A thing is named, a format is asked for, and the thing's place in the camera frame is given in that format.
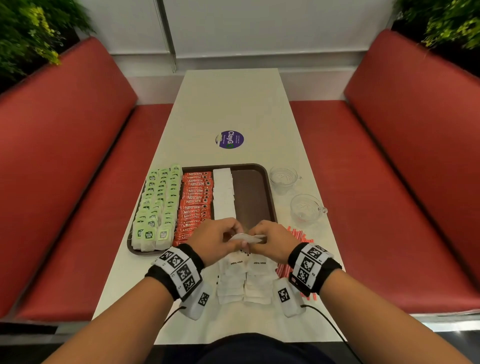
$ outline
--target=wristband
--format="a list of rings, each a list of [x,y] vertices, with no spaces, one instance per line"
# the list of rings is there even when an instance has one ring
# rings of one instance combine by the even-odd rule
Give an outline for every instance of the wristband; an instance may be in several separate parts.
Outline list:
[[[202,281],[200,271],[204,266],[202,259],[191,246],[181,244],[177,248],[169,248],[158,257],[145,277],[161,282],[173,300],[180,298],[185,301]]]
[[[312,292],[319,293],[328,276],[342,268],[332,253],[309,243],[300,243],[293,249],[288,265],[293,268],[289,282],[307,297]]]

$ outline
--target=brown tray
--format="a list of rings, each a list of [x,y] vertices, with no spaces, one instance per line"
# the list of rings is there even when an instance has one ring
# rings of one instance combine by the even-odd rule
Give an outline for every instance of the brown tray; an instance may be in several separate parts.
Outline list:
[[[227,164],[224,166],[200,166],[185,167],[183,173],[189,172],[212,172],[219,168],[230,168],[233,178],[233,190],[235,193],[235,212],[237,220],[242,224],[245,232],[258,224],[261,220],[276,220],[275,207],[273,204],[272,191],[268,181],[268,173],[264,167],[259,164]],[[180,195],[183,191],[183,182],[180,187]],[[140,207],[138,203],[135,214]],[[212,219],[215,218],[213,210],[213,202],[211,204]],[[130,226],[130,233],[127,238],[128,250],[136,255],[160,255],[161,250],[152,252],[141,252],[132,248],[132,230],[133,224]]]

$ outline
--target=glass mug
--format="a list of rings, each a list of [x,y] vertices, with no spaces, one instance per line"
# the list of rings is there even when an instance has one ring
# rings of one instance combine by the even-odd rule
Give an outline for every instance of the glass mug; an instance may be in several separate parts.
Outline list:
[[[286,194],[296,181],[301,180],[297,171],[291,167],[272,167],[269,177],[272,188],[279,195]]]
[[[328,210],[317,198],[309,194],[298,194],[290,202],[290,212],[297,223],[307,225],[318,220]]]

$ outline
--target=green plant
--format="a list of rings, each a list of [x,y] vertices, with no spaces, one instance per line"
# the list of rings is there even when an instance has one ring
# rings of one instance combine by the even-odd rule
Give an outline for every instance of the green plant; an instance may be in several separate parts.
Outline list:
[[[25,75],[21,65],[37,56],[59,64],[55,47],[69,27],[93,31],[76,0],[0,0],[0,76]]]
[[[396,0],[396,5],[400,18],[426,23],[427,47],[445,42],[480,46],[480,0]]]

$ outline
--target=hand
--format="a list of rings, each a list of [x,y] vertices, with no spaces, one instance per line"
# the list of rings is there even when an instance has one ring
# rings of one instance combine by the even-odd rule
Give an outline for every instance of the hand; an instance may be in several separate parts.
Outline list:
[[[195,232],[186,243],[200,256],[205,267],[208,267],[227,254],[247,247],[248,244],[244,240],[232,240],[224,243],[224,233],[235,235],[239,232],[243,232],[243,228],[234,218],[207,219],[195,229]]]
[[[250,253],[264,255],[277,263],[286,264],[293,249],[300,242],[276,222],[262,220],[252,228],[250,235],[266,235],[265,244],[249,244]]]

